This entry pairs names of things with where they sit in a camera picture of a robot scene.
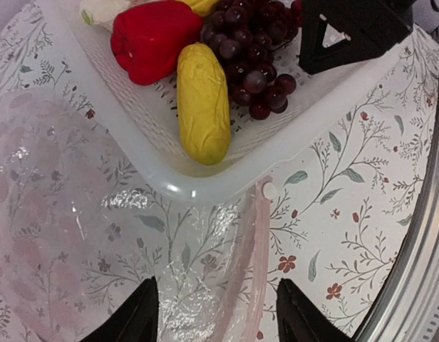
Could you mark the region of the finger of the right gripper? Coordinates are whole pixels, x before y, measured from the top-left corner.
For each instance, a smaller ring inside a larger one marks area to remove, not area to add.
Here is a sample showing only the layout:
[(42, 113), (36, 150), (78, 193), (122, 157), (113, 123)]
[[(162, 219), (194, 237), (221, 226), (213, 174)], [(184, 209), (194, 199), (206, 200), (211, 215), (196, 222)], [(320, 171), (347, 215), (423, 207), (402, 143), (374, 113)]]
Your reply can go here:
[(413, 31), (413, 1), (303, 1), (299, 66), (314, 75), (379, 58)]

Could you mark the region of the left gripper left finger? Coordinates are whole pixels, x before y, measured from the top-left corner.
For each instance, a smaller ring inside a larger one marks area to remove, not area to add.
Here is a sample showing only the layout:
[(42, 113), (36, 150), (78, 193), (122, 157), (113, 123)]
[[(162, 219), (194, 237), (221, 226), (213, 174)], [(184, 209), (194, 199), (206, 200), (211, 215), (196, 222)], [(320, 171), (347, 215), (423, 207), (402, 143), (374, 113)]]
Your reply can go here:
[(112, 316), (81, 342), (156, 342), (159, 298), (157, 281), (142, 282)]

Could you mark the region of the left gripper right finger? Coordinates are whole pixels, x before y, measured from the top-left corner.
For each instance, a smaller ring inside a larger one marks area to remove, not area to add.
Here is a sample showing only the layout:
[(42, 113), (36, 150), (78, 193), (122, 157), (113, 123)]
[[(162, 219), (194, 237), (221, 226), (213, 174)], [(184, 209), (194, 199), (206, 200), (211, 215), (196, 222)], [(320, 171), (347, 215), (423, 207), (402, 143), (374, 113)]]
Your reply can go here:
[(279, 282), (276, 309), (281, 342), (353, 341), (330, 323), (291, 279)]

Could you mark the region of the clear zip top bag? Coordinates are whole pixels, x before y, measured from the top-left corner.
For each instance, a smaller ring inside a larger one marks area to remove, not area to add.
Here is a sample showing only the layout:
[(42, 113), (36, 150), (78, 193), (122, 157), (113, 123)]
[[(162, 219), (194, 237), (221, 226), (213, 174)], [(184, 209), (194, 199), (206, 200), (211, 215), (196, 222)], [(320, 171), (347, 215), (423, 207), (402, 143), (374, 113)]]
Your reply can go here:
[(269, 202), (153, 189), (89, 113), (52, 93), (0, 100), (0, 341), (81, 341), (146, 279), (157, 341), (254, 341)]

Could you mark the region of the yellow corn front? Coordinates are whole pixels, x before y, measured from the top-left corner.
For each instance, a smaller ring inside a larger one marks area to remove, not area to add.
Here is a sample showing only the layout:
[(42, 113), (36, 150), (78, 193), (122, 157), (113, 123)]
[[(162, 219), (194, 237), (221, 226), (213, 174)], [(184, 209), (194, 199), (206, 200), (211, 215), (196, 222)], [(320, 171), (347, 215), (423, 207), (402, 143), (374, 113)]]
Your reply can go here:
[(221, 162), (231, 142), (227, 80), (203, 43), (186, 46), (179, 55), (177, 114), (186, 153), (203, 165)]

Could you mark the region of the red bell pepper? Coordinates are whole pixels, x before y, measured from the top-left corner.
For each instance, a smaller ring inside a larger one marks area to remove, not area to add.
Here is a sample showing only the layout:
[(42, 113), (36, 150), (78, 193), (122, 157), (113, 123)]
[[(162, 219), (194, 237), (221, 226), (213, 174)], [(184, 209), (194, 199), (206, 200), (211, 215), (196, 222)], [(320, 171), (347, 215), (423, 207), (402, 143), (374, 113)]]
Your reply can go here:
[(148, 86), (170, 75), (181, 50), (199, 40), (202, 17), (181, 1), (156, 1), (117, 15), (111, 51), (129, 79)]

